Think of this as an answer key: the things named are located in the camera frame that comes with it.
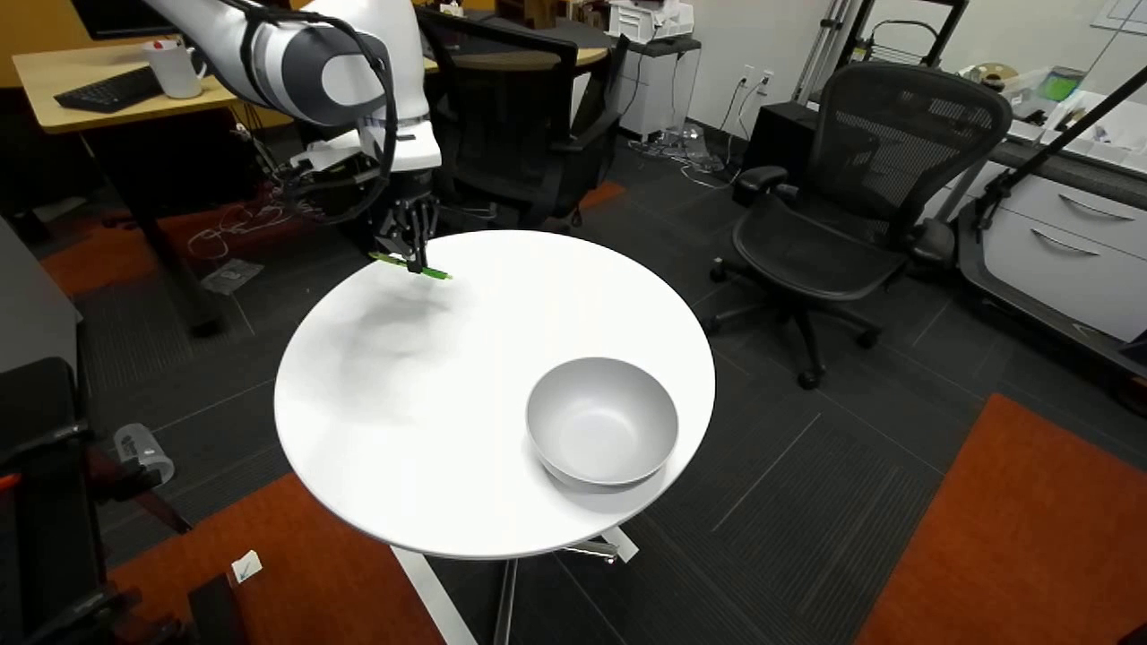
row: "white robotic arm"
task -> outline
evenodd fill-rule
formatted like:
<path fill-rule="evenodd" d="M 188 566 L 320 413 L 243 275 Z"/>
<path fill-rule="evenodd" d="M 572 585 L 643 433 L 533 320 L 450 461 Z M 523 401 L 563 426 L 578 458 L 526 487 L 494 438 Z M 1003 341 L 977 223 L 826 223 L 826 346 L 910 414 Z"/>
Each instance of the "white robotic arm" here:
<path fill-rule="evenodd" d="M 383 180 L 440 166 L 409 0 L 316 0 L 302 12 L 272 12 L 256 0 L 149 2 L 208 56 L 236 97 L 338 131 L 302 152 L 296 166 L 328 173 L 367 153 Z"/>

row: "metal stand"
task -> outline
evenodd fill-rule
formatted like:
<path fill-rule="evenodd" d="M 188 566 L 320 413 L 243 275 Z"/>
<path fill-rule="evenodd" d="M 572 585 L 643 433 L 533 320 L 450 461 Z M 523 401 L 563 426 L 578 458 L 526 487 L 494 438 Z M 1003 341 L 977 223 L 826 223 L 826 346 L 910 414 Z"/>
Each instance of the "metal stand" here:
<path fill-rule="evenodd" d="M 606 530 L 596 542 L 586 543 L 572 543 L 566 550 L 590 556 L 590 558 L 604 558 L 604 561 L 633 561 L 643 547 L 621 530 Z M 499 590 L 499 619 L 494 619 L 494 645 L 511 645 L 514 642 L 514 611 L 517 611 L 517 577 L 519 577 L 519 561 L 506 561 L 502 570 L 502 590 Z"/>

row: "floor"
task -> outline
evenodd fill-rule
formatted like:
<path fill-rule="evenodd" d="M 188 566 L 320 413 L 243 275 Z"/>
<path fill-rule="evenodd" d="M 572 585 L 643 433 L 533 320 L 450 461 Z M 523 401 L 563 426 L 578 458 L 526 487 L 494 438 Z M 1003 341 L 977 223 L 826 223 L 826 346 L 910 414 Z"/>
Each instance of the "floor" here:
<path fill-rule="evenodd" d="M 654 265 L 700 310 L 740 300 L 709 288 L 743 216 L 671 160 L 621 147 L 623 192 L 590 216 L 604 245 Z M 204 518 L 289 473 L 272 431 L 275 357 L 296 324 L 355 267 L 340 235 L 312 235 L 220 296 L 225 334 L 189 341 L 162 284 L 81 300 L 95 424 L 159 431 L 181 461 L 167 497 Z M 826 331 L 827 381 L 801 389 L 792 331 L 749 320 L 714 341 L 717 414 L 673 490 L 628 524 L 633 566 L 578 556 L 523 561 L 517 642 L 849 642 L 991 389 L 1147 466 L 1147 418 L 1120 410 L 1088 363 L 1002 309 L 935 279 L 901 279 L 870 306 L 874 352 Z M 167 537 L 132 505 L 105 507 L 113 561 Z M 499 573 L 433 561 L 484 642 Z"/>

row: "office chair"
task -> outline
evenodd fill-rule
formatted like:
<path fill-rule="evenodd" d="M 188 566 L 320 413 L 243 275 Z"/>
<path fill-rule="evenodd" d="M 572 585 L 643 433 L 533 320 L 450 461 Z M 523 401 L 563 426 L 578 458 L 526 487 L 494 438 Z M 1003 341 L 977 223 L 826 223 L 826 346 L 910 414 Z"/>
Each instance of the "office chair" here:
<path fill-rule="evenodd" d="M 440 74 L 433 130 L 453 185 L 523 212 L 526 230 L 563 216 L 578 223 L 578 200 L 614 152 L 614 85 L 628 42 L 578 68 L 574 42 L 517 25 L 428 13 L 422 34 Z M 578 73 L 592 73 L 592 85 L 574 113 Z"/>
<path fill-rule="evenodd" d="M 874 296 L 903 271 L 924 235 L 919 216 L 929 198 L 985 160 L 1007 126 L 1007 101 L 968 80 L 849 66 L 823 92 L 803 185 L 788 185 L 787 167 L 746 173 L 766 200 L 740 217 L 732 240 L 743 260 L 717 258 L 714 279 L 778 294 L 806 346 L 803 386 L 826 381 L 812 315 L 852 324 L 858 345 L 874 346 L 884 331 L 843 306 Z"/>

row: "table top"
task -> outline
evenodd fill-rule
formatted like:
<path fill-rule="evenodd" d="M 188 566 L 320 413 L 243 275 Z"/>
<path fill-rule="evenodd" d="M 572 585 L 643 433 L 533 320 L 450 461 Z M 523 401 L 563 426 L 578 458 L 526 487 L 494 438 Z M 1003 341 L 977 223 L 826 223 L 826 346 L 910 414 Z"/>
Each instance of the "table top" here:
<path fill-rule="evenodd" d="M 204 80 L 204 92 L 199 92 L 199 97 L 188 97 L 188 101 L 152 97 L 152 101 L 140 101 L 140 104 L 113 112 L 113 113 L 73 112 L 73 109 L 57 104 L 57 92 L 100 81 L 108 74 L 145 68 L 149 66 L 145 38 L 100 42 L 100 45 L 83 45 L 83 51 L 17 52 L 10 62 L 16 62 L 16 73 L 22 74 L 22 85 L 30 92 L 33 112 L 35 112 L 35 123 L 48 131 L 108 130 L 108 126 L 126 126 L 126 123 L 152 123 L 152 119 L 236 104 L 236 97 L 213 74 Z"/>
<path fill-rule="evenodd" d="M 714 356 L 645 265 L 554 232 L 430 240 L 453 279 L 367 265 L 290 337 L 275 426 L 304 487 L 359 530 L 445 558 L 526 558 L 654 505 L 714 413 Z M 679 443 L 634 487 L 542 469 L 526 393 L 572 357 L 623 357 L 679 404 Z"/>

